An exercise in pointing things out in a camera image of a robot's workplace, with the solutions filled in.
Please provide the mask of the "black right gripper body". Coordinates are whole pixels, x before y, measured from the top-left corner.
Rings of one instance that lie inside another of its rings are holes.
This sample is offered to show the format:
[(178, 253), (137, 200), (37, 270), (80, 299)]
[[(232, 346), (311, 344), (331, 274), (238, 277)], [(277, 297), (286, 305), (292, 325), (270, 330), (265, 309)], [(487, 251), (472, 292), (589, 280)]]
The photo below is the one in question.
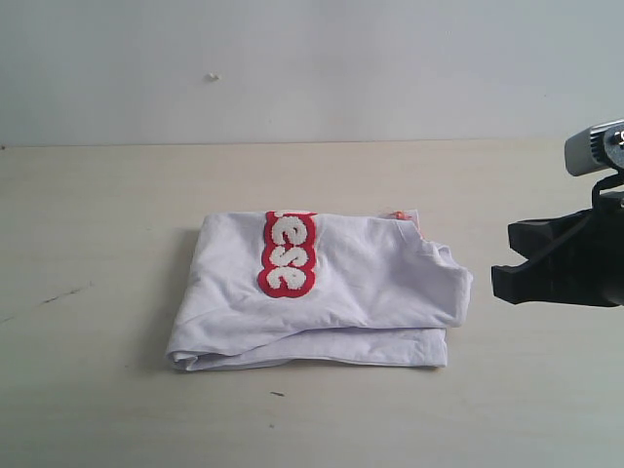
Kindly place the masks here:
[(587, 224), (586, 251), (592, 288), (611, 304), (623, 305), (623, 193), (598, 197)]

